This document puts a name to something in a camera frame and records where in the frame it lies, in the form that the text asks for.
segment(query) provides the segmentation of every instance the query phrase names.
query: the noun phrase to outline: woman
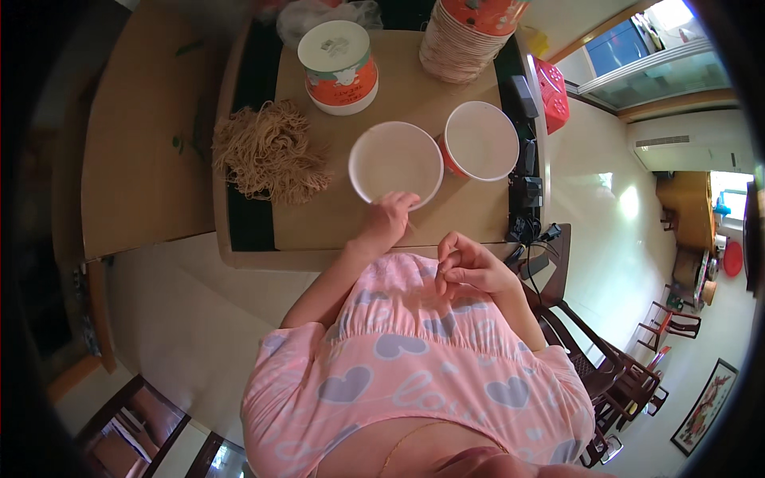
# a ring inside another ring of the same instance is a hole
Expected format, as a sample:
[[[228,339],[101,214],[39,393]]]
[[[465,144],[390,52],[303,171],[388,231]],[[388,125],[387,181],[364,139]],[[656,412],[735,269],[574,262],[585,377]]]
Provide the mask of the woman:
[[[519,279],[459,232],[438,261],[385,255],[418,201],[373,204],[263,339],[242,403],[249,465],[261,478],[600,476],[562,464],[594,412]]]

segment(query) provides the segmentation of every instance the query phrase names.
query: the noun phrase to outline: plastic bag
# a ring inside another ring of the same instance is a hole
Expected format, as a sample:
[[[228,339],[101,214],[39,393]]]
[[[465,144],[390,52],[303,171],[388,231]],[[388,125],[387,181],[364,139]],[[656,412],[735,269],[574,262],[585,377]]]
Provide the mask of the plastic bag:
[[[346,0],[297,0],[288,4],[276,20],[276,31],[284,44],[298,49],[303,35],[316,25],[331,20],[348,20],[367,30],[382,30],[383,20],[377,2],[347,3]]]

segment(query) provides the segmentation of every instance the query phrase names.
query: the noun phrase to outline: gold necklace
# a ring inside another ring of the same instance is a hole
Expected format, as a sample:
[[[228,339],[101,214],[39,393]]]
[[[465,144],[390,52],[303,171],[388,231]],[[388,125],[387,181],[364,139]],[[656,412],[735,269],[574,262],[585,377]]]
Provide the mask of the gold necklace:
[[[409,437],[410,437],[410,436],[412,436],[413,434],[417,433],[418,431],[422,430],[423,428],[427,428],[427,427],[429,427],[429,426],[431,426],[431,425],[438,425],[438,424],[442,424],[442,423],[448,423],[448,424],[451,424],[452,422],[451,422],[451,421],[446,421],[446,420],[441,420],[441,421],[433,421],[433,422],[431,422],[431,423],[426,423],[426,424],[424,424],[424,425],[422,425],[422,426],[420,426],[420,427],[417,427],[417,428],[415,428],[414,430],[412,430],[412,431],[410,431],[409,433],[407,433],[406,435],[404,435],[404,436],[402,437],[402,439],[401,439],[401,440],[399,440],[399,441],[398,441],[398,443],[396,443],[396,445],[395,445],[395,446],[393,447],[393,449],[390,451],[390,453],[388,454],[388,456],[385,458],[385,463],[383,463],[383,464],[382,464],[382,468],[380,469],[380,472],[379,472],[379,473],[377,473],[377,478],[381,478],[381,477],[383,476],[383,472],[385,471],[385,468],[387,468],[387,467],[388,467],[388,463],[390,463],[390,459],[391,459],[391,457],[392,457],[392,456],[393,456],[393,454],[396,452],[396,450],[397,450],[397,449],[398,449],[398,448],[401,446],[401,444],[402,444],[402,443],[404,443],[404,440],[406,440],[407,438],[409,438]],[[508,453],[508,452],[507,452],[507,448],[505,448],[505,447],[503,447],[502,445],[498,444],[496,441],[494,441],[494,444],[495,444],[496,446],[498,446],[498,447],[499,447],[499,449],[500,449],[502,452],[504,452],[504,453]]]

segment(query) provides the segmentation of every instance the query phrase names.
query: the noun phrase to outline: woman's left hand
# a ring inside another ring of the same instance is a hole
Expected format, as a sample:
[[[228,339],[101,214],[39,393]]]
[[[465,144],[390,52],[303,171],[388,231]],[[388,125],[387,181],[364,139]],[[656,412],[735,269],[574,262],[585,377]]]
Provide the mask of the woman's left hand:
[[[420,201],[414,193],[387,193],[369,207],[361,233],[353,241],[371,260],[377,259],[404,236],[409,208]]]

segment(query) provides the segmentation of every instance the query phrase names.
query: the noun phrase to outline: framed picture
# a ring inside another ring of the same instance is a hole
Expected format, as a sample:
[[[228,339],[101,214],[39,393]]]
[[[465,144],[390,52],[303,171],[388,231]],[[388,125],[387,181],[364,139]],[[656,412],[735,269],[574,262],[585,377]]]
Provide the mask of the framed picture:
[[[733,383],[736,381],[738,370],[718,359],[712,374],[704,385],[702,394],[696,400],[688,416],[672,436],[672,442],[689,456],[698,445],[698,442],[704,438],[707,430],[715,421],[722,405],[728,399],[731,393]]]

